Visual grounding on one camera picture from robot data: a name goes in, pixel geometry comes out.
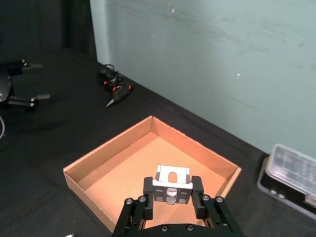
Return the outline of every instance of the white cable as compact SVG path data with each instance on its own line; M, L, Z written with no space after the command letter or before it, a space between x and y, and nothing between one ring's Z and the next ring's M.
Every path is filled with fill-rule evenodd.
M4 136L4 129L5 129L4 121L1 116L0 116L0 123L2 125L2 132L0 133L0 140L1 140L1 138Z

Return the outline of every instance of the plastic container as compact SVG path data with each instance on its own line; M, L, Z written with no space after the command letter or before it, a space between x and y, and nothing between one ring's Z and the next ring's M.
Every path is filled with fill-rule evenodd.
M263 163L257 186L316 220L316 159L276 144Z

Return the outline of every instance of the black tablecloth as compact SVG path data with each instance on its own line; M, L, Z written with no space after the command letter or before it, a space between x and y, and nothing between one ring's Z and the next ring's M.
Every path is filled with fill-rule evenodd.
M70 49L27 59L43 63L44 70L14 77L15 93L51 93L52 101L34 113L3 116L0 236L110 236L68 189L62 169L149 115L243 169L226 200L247 236L316 236L314 221L257 189L262 151L137 84L122 103L105 109L110 95L97 85L98 64Z

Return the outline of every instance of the teal wall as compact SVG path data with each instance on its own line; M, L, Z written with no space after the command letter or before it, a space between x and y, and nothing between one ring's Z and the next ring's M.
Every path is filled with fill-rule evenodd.
M91 0L97 55L269 152L316 157L316 1Z

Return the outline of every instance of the open cardboard tray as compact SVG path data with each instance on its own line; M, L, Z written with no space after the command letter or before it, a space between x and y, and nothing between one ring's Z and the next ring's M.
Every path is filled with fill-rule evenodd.
M202 178L204 193L225 197L241 172L234 163L185 134L150 116L64 168L68 187L113 232L124 200L143 194L144 177L155 177L157 165L189 167ZM187 205L154 202L154 219L163 223L203 225Z

